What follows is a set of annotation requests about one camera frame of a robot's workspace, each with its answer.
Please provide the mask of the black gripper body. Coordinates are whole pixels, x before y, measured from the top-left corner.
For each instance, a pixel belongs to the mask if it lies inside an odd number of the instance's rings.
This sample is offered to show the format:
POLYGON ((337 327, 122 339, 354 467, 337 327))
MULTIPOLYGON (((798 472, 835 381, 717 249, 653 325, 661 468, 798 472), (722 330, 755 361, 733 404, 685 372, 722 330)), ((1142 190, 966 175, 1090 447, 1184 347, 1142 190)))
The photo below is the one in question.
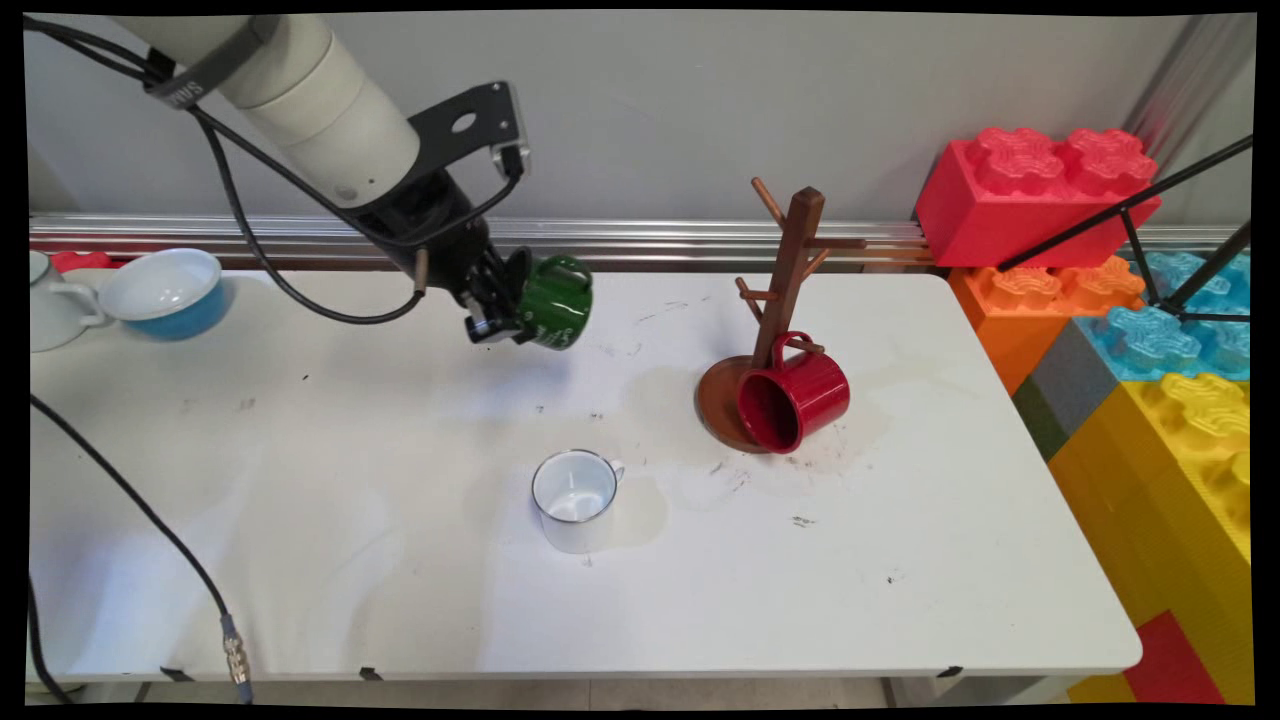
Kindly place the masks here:
POLYGON ((474 292, 480 266, 500 261, 485 215, 506 200, 497 191, 475 206, 447 170, 416 174, 385 197, 352 208, 349 218, 399 269, 415 274, 416 252, 428 251, 428 286, 458 306, 474 292))

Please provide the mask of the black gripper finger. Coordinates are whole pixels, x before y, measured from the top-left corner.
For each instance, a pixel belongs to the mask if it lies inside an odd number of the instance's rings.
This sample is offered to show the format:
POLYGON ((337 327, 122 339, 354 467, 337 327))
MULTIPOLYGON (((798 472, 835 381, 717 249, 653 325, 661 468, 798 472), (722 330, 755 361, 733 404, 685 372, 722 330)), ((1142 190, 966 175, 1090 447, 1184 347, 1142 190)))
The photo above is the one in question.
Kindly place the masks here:
POLYGON ((476 284, 466 293, 470 315, 465 328, 474 345, 511 341, 522 345, 525 328, 517 314, 515 296, 503 286, 476 284))
POLYGON ((530 249, 516 249, 499 270, 498 300, 502 306, 518 306, 532 270, 534 255, 530 249))

